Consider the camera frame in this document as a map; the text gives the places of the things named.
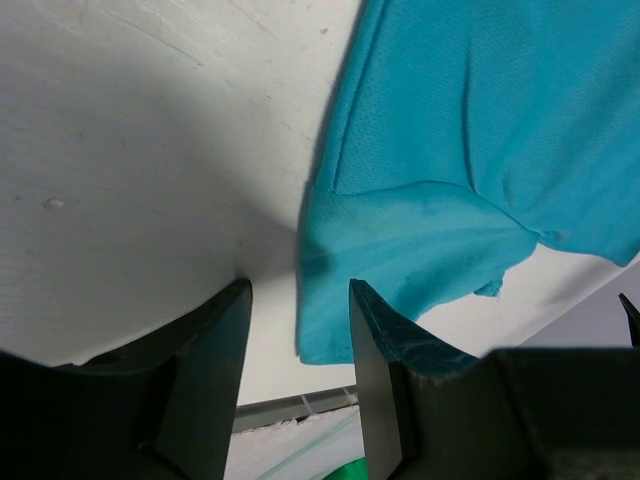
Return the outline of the teal t-shirt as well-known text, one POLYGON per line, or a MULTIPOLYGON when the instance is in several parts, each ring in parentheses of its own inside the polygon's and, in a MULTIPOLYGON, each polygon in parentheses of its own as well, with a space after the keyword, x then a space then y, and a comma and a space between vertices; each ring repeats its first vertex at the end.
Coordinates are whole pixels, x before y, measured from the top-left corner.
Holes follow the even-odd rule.
POLYGON ((635 1, 369 1, 300 248, 297 352, 349 364, 349 283, 416 320, 538 245, 639 252, 635 1))

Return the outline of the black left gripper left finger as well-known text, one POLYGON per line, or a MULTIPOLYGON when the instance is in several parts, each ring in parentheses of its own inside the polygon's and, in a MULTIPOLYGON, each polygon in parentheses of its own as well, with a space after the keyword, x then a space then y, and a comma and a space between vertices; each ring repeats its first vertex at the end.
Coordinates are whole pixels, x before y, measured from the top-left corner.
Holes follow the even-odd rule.
POLYGON ((1 355, 5 479, 220 479, 252 309, 238 279, 76 366, 1 355))

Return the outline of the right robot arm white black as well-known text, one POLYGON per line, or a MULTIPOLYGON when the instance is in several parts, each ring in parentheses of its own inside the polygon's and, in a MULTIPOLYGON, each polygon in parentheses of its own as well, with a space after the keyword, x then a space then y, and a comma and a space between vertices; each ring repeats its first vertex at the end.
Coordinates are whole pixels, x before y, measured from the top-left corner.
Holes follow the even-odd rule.
POLYGON ((631 344, 634 348, 640 347, 640 312, 623 293, 618 295, 622 307, 627 315, 631 344))

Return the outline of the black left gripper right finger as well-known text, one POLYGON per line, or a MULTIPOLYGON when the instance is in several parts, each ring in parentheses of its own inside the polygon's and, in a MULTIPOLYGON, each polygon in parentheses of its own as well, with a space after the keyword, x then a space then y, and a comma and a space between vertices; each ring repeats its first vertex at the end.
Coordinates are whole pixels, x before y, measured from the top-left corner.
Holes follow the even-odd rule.
POLYGON ((372 479, 635 479, 639 345, 465 353, 349 285, 372 479))

